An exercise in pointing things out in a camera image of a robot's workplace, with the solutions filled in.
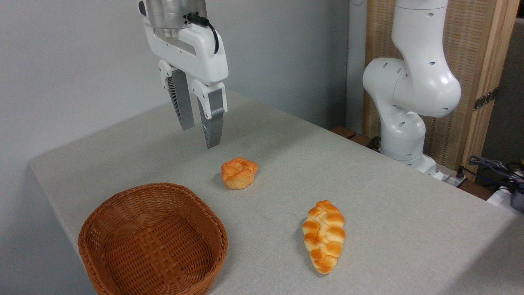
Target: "brown wicker basket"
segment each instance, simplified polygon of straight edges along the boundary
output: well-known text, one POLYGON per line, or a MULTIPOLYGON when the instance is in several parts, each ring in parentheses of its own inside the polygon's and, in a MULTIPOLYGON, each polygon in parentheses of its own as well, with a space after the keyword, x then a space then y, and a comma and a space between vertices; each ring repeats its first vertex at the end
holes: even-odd
POLYGON ((227 235, 192 191, 152 183, 102 203, 82 226, 78 248, 98 294, 206 294, 227 235))

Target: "table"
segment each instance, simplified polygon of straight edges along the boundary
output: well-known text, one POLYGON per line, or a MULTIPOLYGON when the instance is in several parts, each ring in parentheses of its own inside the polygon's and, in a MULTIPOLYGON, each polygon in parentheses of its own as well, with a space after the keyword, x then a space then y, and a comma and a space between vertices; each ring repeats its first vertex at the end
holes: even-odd
POLYGON ((171 105, 30 162, 77 249, 80 228, 113 194, 151 183, 193 190, 229 238, 211 294, 523 294, 524 219, 282 111, 228 92, 222 143, 207 150, 171 105), (259 165, 246 189, 220 166, 259 165), (346 218, 332 273, 312 267, 301 224, 328 199, 346 218))

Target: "bread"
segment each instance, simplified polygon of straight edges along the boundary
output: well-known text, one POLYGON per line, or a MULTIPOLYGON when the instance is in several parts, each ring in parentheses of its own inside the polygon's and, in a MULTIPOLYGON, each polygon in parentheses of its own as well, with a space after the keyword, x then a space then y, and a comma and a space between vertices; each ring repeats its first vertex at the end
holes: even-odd
POLYGON ((222 164, 222 180, 227 188, 245 188, 255 180, 257 169, 256 163, 237 157, 222 164))
POLYGON ((342 254, 344 216, 329 201, 320 201, 302 225, 304 245, 319 273, 330 273, 342 254))

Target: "white wall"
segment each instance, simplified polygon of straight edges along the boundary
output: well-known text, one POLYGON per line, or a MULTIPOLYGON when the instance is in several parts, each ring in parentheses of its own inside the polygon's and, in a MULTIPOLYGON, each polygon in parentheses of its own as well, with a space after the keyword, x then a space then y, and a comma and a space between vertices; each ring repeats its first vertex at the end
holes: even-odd
MULTIPOLYGON (((0 294, 94 293, 27 164, 169 102, 135 5, 0 0, 0 294)), ((208 12, 226 87, 343 123, 346 1, 215 0, 208 12)))

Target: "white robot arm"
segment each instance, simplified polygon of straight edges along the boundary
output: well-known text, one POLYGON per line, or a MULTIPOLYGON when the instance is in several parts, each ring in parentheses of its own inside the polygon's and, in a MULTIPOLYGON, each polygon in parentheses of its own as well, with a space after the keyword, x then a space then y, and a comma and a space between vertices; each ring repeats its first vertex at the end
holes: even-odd
POLYGON ((404 60, 377 58, 363 77, 380 116, 381 153, 437 178, 435 161, 422 154, 418 114, 441 118, 460 100, 442 47, 446 8, 447 0, 397 0, 391 36, 404 60))
POLYGON ((205 0, 144 0, 149 46, 158 63, 163 87, 169 92, 183 130, 194 127, 190 92, 200 109, 208 149, 220 143, 222 115, 227 112, 227 60, 220 35, 205 18, 205 0))

